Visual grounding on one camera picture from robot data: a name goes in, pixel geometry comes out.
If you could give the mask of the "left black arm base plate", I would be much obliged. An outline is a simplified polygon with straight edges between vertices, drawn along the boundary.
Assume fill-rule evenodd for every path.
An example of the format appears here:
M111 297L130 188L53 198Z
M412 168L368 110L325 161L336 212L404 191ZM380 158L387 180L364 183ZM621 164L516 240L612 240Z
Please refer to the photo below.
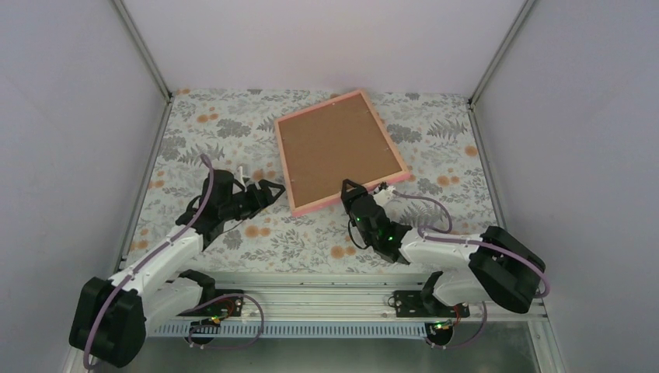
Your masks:
M233 296L216 300L210 305L192 312L182 313L186 317L196 317L202 319L223 319L226 317L240 317L244 305L244 291L237 289L216 289L215 294L210 297L214 299L226 294Z

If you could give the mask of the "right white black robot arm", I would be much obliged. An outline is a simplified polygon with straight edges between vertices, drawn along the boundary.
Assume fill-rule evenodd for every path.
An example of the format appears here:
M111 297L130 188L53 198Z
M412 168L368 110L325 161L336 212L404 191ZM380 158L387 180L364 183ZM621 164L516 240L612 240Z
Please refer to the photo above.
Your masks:
M357 230L364 249L389 263L438 267L419 291L395 291L398 317L466 317L468 306L481 302L525 314L533 300L548 295L546 265L508 231L490 226L476 235L451 235L429 225L404 225L384 209L398 195L387 183L370 192L349 179L340 191L348 227Z

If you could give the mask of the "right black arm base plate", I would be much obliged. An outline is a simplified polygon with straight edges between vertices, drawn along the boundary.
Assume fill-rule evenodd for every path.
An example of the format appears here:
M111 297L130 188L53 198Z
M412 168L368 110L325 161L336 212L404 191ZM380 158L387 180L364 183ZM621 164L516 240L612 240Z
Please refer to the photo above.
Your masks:
M468 306L447 306L433 295L419 290L394 291L386 301L398 318L455 318L469 317Z

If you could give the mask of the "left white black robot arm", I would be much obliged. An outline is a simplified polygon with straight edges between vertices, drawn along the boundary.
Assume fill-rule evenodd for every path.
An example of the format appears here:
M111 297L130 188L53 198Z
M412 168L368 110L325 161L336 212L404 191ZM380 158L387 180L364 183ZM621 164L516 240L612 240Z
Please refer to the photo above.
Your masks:
M69 344L85 358L122 368L149 334L176 316L198 317L199 327L239 316L247 299L243 291L220 290L214 278L183 266L225 233L226 222L254 218L284 192L279 183L251 183L227 170L210 170L201 195L154 249L113 276L83 285Z

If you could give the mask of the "pink picture frame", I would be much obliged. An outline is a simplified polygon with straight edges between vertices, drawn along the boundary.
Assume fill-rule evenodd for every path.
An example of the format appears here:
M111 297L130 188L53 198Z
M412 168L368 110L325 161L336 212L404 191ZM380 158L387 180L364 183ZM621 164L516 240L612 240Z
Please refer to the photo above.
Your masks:
M345 179L373 190L410 177L363 89L280 117L274 133L295 217L339 203Z

